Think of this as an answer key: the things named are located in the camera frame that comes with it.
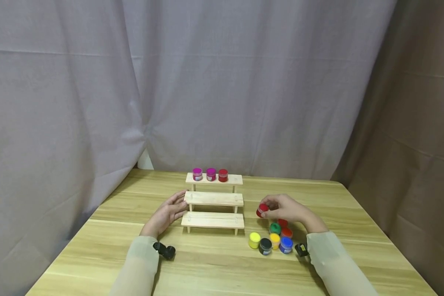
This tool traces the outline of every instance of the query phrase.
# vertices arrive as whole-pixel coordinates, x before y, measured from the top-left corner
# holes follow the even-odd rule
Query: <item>sleeve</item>
[[[132,242],[123,268],[110,296],[150,296],[160,256],[153,248],[154,237],[138,236]]]
[[[334,233],[308,234],[307,247],[330,296],[378,295]]]

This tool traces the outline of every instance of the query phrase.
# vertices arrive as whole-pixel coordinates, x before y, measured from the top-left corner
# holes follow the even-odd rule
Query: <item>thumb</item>
[[[279,215],[279,209],[261,213],[261,216],[266,219],[277,219],[278,215]]]

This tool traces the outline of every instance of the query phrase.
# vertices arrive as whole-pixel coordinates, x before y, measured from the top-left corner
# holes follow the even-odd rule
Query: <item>black paint jar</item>
[[[258,250],[260,251],[260,254],[262,255],[269,255],[271,253],[271,240],[268,238],[262,238],[260,240],[260,244],[258,246]]]

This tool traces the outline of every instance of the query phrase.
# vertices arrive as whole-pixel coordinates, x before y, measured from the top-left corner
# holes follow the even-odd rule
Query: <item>wooden shelf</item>
[[[241,193],[188,191],[184,200],[188,205],[243,206]]]
[[[202,174],[202,180],[200,181],[194,181],[194,179],[192,178],[192,173],[187,173],[186,176],[186,183],[187,184],[219,184],[219,185],[243,185],[243,179],[242,179],[242,175],[232,175],[229,174],[228,175],[228,180],[227,182],[221,182],[219,181],[219,174],[215,175],[215,180],[214,181],[207,181],[206,178],[206,173]]]
[[[191,232],[191,227],[232,228],[235,230],[235,235],[239,229],[245,228],[242,214],[209,212],[186,212],[181,226],[187,227],[188,233]]]

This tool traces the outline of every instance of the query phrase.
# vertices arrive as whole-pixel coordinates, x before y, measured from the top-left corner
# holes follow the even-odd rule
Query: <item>gray curtain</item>
[[[444,295],[444,1],[399,1],[334,178]]]
[[[0,296],[23,295],[143,149],[122,3],[0,0]]]
[[[140,156],[331,177],[394,0],[0,0],[0,296]]]
[[[155,169],[329,179],[395,1],[125,0]]]

